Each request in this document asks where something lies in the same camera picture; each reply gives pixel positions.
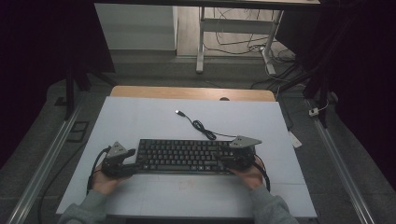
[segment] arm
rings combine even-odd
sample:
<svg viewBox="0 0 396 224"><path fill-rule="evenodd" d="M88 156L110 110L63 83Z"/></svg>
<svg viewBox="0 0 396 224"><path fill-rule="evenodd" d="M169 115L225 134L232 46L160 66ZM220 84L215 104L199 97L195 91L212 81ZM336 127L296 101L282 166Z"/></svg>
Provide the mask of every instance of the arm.
<svg viewBox="0 0 396 224"><path fill-rule="evenodd" d="M122 180L128 177L112 179L100 171L101 167L102 165L96 167L95 174L93 175L92 189L81 205L71 204L64 211L58 223L103 223L106 219L107 196L114 191Z"/></svg>
<svg viewBox="0 0 396 224"><path fill-rule="evenodd" d="M256 163L261 167L264 166L257 158ZM262 182L262 174L256 167L251 166L243 172L236 170L231 170L231 172L239 176L251 190L250 198L253 202L254 223L298 224L297 220L289 213L285 201L281 197L273 196L268 192Z"/></svg>

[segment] keyboard cable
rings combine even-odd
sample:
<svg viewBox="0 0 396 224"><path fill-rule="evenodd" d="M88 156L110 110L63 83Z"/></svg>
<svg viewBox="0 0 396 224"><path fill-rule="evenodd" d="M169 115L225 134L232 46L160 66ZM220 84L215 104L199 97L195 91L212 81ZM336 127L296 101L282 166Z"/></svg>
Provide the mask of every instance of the keyboard cable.
<svg viewBox="0 0 396 224"><path fill-rule="evenodd" d="M192 127L194 127L196 130L198 130L201 133L203 133L204 135L206 135L207 139L209 139L209 140L216 140L216 138L217 138L216 134L225 136L225 137L236 137L236 136L222 134L222 133L214 133L212 131L205 129L204 124L201 121L199 121L199 120L191 121L191 119L189 117L187 117L187 115L185 115L183 112L181 112L179 110L177 110L176 113L183 118L187 118L190 121L190 123L192 124Z"/></svg>

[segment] black keyboard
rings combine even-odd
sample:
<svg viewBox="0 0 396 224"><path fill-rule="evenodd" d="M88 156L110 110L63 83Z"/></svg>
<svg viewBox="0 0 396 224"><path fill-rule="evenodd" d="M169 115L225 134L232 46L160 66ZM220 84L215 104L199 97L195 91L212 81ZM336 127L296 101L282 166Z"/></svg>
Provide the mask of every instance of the black keyboard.
<svg viewBox="0 0 396 224"><path fill-rule="evenodd" d="M230 174L213 153L232 156L230 141L141 139L136 162L139 173Z"/></svg>

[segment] gray sleeve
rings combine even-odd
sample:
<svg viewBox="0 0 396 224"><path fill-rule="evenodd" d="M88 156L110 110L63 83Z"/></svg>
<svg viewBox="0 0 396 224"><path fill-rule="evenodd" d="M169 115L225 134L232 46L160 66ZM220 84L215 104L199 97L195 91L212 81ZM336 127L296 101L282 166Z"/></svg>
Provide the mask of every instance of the gray sleeve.
<svg viewBox="0 0 396 224"><path fill-rule="evenodd" d="M106 201L105 194L92 189L81 205L73 203L67 207L58 224L103 223L106 218Z"/></svg>
<svg viewBox="0 0 396 224"><path fill-rule="evenodd" d="M250 192L253 201L254 223L298 224L289 213L288 205L279 196L271 195L264 185Z"/></svg>

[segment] hand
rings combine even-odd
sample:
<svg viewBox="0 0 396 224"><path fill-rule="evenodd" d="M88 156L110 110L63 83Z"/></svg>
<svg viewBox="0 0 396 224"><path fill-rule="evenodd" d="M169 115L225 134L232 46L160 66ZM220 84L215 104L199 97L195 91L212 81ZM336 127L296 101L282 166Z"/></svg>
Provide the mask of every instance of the hand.
<svg viewBox="0 0 396 224"><path fill-rule="evenodd" d="M256 157L256 163L260 165L260 167L264 167L262 161ZM262 173L254 167L253 165L250 166L248 169L244 171L237 171L234 169L230 169L235 175L239 176L242 181L247 185L250 189L255 189L262 185Z"/></svg>
<svg viewBox="0 0 396 224"><path fill-rule="evenodd" d="M95 169L95 173L93 174L92 188L105 195L111 194L121 181L130 178L130 176L119 179L111 178L103 174L101 169L102 163L99 164Z"/></svg>

